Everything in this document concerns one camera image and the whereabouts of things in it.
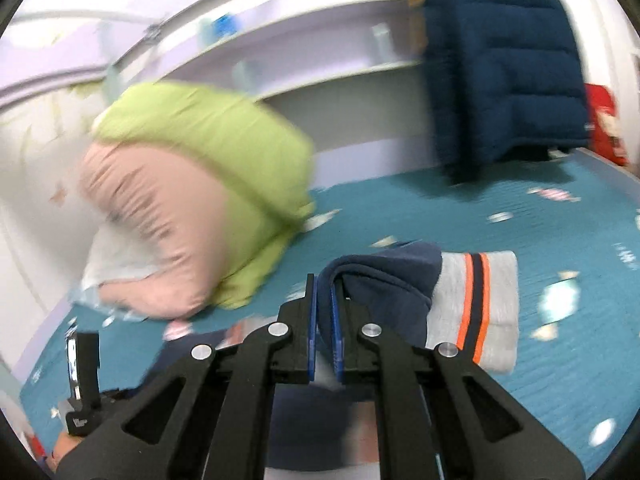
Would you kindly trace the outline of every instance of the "pink pillow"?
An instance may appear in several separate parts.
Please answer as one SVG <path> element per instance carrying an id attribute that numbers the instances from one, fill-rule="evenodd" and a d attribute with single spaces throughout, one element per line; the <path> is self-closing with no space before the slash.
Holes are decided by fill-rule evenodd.
<path id="1" fill-rule="evenodd" d="M 162 254 L 162 272 L 101 285 L 103 302 L 161 318 L 188 317 L 206 304 L 227 260 L 226 190 L 210 171 L 169 150 L 94 142 L 82 162 L 80 189 Z"/>

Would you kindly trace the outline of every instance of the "white fabric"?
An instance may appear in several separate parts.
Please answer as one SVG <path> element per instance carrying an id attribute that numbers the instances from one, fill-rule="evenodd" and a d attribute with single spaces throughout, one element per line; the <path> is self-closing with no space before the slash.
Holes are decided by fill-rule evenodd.
<path id="1" fill-rule="evenodd" d="M 141 280 L 161 270 L 158 247 L 132 227 L 108 219 L 95 234 L 81 288 L 113 280 Z"/>

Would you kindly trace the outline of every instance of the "black device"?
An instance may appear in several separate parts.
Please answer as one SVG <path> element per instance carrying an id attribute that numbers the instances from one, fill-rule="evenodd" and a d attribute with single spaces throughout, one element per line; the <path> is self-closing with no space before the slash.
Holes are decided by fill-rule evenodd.
<path id="1" fill-rule="evenodd" d="M 274 386 L 312 377 L 315 298 L 310 274 L 305 297 L 283 304 L 277 322 L 242 344 L 195 346 L 110 416 L 98 416 L 57 478 L 261 479 Z M 453 344 L 433 351 L 407 344 L 372 323 L 341 283 L 332 318 L 342 381 L 375 391 L 382 479 L 585 478 L 579 460 Z"/>

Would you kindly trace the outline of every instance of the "black stripe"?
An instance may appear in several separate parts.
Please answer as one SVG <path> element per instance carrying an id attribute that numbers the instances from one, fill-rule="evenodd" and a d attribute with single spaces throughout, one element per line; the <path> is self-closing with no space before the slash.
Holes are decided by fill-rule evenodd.
<path id="1" fill-rule="evenodd" d="M 471 266 L 474 273 L 474 288 L 471 293 L 471 313 L 469 315 L 469 328 L 466 331 L 464 351 L 473 355 L 476 351 L 476 343 L 480 335 L 482 325 L 482 296 L 484 295 L 484 269 L 480 254 L 471 254 Z"/>

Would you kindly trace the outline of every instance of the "pillow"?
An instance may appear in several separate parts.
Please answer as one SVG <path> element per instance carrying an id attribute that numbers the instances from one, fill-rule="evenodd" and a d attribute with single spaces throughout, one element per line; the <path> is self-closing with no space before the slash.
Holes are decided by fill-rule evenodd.
<path id="1" fill-rule="evenodd" d="M 161 253 L 162 271 L 103 283 L 102 302 L 159 318 L 188 317 L 207 303 L 228 270 L 227 193 L 210 171 L 154 146 L 94 142 L 82 162 L 80 189 Z"/>

